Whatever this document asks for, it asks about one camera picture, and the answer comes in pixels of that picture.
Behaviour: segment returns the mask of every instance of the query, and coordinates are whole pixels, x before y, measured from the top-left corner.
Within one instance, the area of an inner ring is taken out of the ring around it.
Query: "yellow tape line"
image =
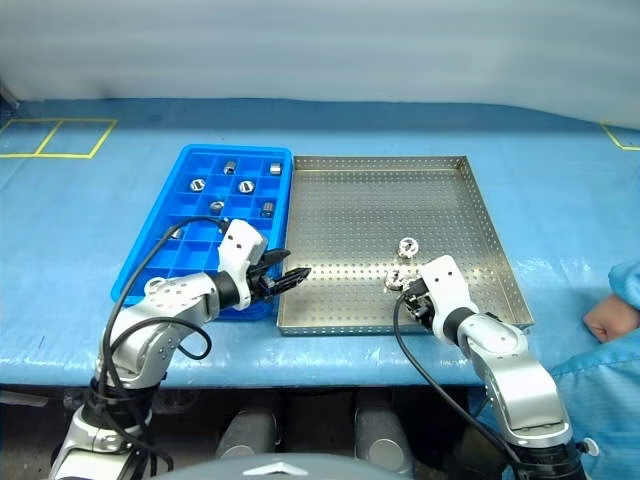
[[[600,126],[606,132],[606,134],[609,136],[609,138],[615,144],[616,147],[618,147],[618,148],[620,148],[622,150],[628,150],[628,151],[633,151],[633,152],[639,152],[640,151],[640,147],[636,147],[634,145],[623,145],[622,143],[620,143],[620,140],[618,140],[618,137],[616,137],[613,134],[613,132],[611,130],[609,130],[609,127],[607,127],[604,123],[601,123]]]
[[[51,123],[56,122],[51,131],[47,134],[46,137],[42,140],[38,148],[33,153],[0,153],[0,158],[83,158],[83,159],[91,159],[98,153],[102,144],[107,140],[111,131],[116,126],[118,121],[113,118],[12,118],[7,123],[5,123],[2,128],[0,128],[0,135],[4,132],[10,125],[14,123]],[[65,123],[107,123],[107,129],[102,134],[102,136],[98,139],[96,144],[91,148],[89,153],[49,153],[42,151],[47,147],[47,144],[54,137],[56,132],[60,129],[60,127]]]

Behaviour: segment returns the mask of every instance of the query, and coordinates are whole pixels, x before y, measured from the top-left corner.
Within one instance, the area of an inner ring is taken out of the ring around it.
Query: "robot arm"
[[[298,268],[279,279],[269,278],[268,269],[289,252],[265,252],[265,248],[266,240],[258,231],[247,222],[234,220],[218,248],[218,273],[152,279],[145,287],[144,299],[118,314],[110,342],[113,363],[146,424],[151,420],[153,394],[166,378],[171,358],[186,336],[214,320],[220,310],[244,310],[253,301],[271,299],[295,287],[310,273],[311,269]],[[96,401],[103,362],[104,352],[100,352],[89,401],[75,412],[50,479],[128,479],[138,474],[135,470],[140,462],[134,460],[140,453],[101,416],[100,409],[106,408],[127,434],[139,437],[142,433],[117,397],[111,376],[107,377],[108,398],[103,399],[106,407]]]
[[[473,364],[502,438],[521,459],[518,478],[585,478],[553,378],[529,352],[522,331],[478,313],[452,257],[424,265],[404,298],[414,318]]]

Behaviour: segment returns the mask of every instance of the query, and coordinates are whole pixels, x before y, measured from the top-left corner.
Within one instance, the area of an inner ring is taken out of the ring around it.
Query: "person's hand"
[[[622,337],[640,326],[640,312],[611,294],[584,317],[591,333],[601,342]]]

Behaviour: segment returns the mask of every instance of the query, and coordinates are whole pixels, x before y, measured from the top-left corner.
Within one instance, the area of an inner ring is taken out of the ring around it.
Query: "perforated metal tray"
[[[407,236],[420,244],[409,264],[416,273],[450,254],[482,311],[533,323],[466,157],[295,157],[294,165],[285,266],[313,271],[281,300],[283,333],[390,333],[397,292],[384,279],[406,265],[396,251]],[[414,323],[406,313],[401,322]]]

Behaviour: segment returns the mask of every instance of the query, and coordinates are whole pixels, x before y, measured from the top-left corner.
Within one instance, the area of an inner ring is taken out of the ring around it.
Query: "white wall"
[[[640,127],[638,0],[0,0],[21,99],[482,102]]]

